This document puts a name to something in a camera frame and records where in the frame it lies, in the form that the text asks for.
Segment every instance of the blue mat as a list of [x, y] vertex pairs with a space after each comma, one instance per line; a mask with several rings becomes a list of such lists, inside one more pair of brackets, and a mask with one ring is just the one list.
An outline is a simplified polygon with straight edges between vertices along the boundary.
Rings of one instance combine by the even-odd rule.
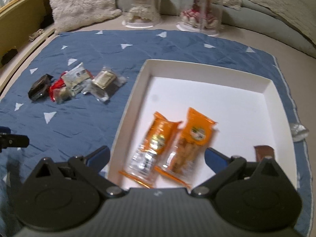
[[[86, 155], [102, 145], [112, 146], [125, 104], [146, 59], [190, 61], [217, 65], [257, 74], [273, 80], [290, 122], [299, 122], [290, 90], [276, 59], [243, 44], [200, 33], [139, 30], [62, 33], [24, 70], [0, 103], [0, 125], [13, 133], [26, 134], [26, 149], [9, 148], [0, 154], [0, 233], [12, 236], [20, 229], [14, 216], [14, 196], [42, 157], [66, 161]], [[39, 77], [59, 78], [83, 62], [96, 75], [109, 66], [128, 82], [108, 104], [92, 95], [81, 94], [57, 105], [49, 99], [31, 103], [27, 92]], [[298, 191], [303, 211], [296, 229], [309, 236], [313, 221], [312, 176], [305, 141], [294, 144], [298, 172]]]

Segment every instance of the doll display case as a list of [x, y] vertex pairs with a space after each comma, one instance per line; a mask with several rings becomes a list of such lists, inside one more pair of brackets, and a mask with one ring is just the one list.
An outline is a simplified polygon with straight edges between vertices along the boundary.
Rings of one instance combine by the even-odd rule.
[[222, 22], [222, 3], [223, 0], [180, 0], [180, 21], [177, 28], [218, 35]]
[[160, 22], [161, 0], [123, 0], [123, 25], [130, 28], [149, 28]]

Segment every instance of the furry pillow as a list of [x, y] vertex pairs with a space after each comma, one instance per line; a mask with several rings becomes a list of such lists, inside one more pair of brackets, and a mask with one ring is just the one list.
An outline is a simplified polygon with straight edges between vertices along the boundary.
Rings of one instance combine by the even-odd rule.
[[56, 33], [74, 30], [121, 15], [115, 0], [49, 0]]

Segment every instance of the white base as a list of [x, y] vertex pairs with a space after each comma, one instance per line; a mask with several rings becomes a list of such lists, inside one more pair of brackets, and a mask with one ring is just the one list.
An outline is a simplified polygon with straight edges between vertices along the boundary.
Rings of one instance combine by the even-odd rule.
[[[218, 123], [211, 147], [228, 157], [240, 155], [247, 161], [256, 161], [254, 146], [269, 145], [296, 187], [293, 140], [271, 80], [232, 69], [163, 60], [147, 60], [138, 75], [113, 143], [108, 179], [126, 190], [140, 187], [118, 171], [143, 141], [154, 112], [170, 121], [185, 121], [189, 107]], [[213, 175], [201, 153], [192, 187]], [[157, 188], [179, 186], [160, 175], [155, 182]]]
[[125, 20], [123, 20], [122, 22], [122, 25], [123, 26], [126, 26], [128, 28], [150, 28], [150, 27], [153, 27], [153, 23], [152, 21], [149, 21], [149, 22], [143, 22], [143, 23], [138, 23], [138, 22], [134, 22], [134, 23], [131, 23], [131, 22], [127, 22]]
[[[200, 29], [197, 27], [192, 27], [190, 25], [185, 24], [184, 22], [179, 22], [177, 24], [177, 29], [181, 31], [189, 31], [189, 32], [200, 32]], [[219, 35], [215, 30], [208, 30], [207, 28], [201, 31], [203, 34], [206, 34], [210, 37], [216, 37]]]

